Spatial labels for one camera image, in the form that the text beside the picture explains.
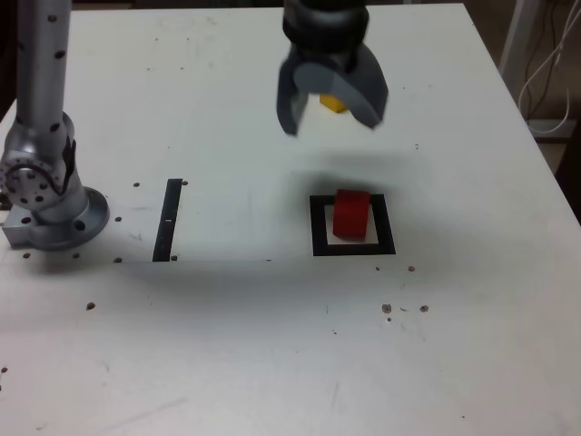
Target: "metal robot arm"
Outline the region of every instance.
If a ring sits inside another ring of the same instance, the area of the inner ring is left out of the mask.
[[[19,0],[16,118],[0,161],[0,190],[14,204],[3,226],[13,247],[59,250],[85,243],[107,224],[103,195],[83,187],[73,121],[63,112],[72,0]],[[368,127],[388,97],[381,68],[362,43],[364,0],[285,0],[292,42],[281,67],[277,114],[296,134],[308,93],[331,94]]]
[[[20,0],[16,118],[0,161],[14,204],[4,226],[13,247],[74,247],[106,225],[104,197],[81,184],[71,118],[63,112],[72,0]]]

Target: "black tape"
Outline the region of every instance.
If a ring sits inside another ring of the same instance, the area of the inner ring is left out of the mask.
[[[172,254],[173,231],[178,218],[182,179],[169,179],[163,197],[162,216],[157,229],[153,262],[169,262]]]

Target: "red block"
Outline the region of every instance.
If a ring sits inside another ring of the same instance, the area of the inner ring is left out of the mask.
[[[338,238],[364,240],[367,232],[369,199],[363,191],[339,189],[335,194],[333,234]]]

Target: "black square marker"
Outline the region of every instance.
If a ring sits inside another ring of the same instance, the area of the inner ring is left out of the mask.
[[[389,226],[388,208],[381,193],[374,193],[369,200],[377,243],[329,244],[327,241],[327,224],[325,206],[335,204],[334,195],[310,196],[310,228],[312,232],[313,256],[369,256],[373,254],[395,254],[391,227]]]

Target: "yellow object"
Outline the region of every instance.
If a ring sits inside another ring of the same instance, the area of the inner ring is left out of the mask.
[[[337,100],[332,95],[321,94],[319,101],[323,106],[328,107],[331,111],[336,112],[337,114],[345,112],[348,109],[345,104]]]

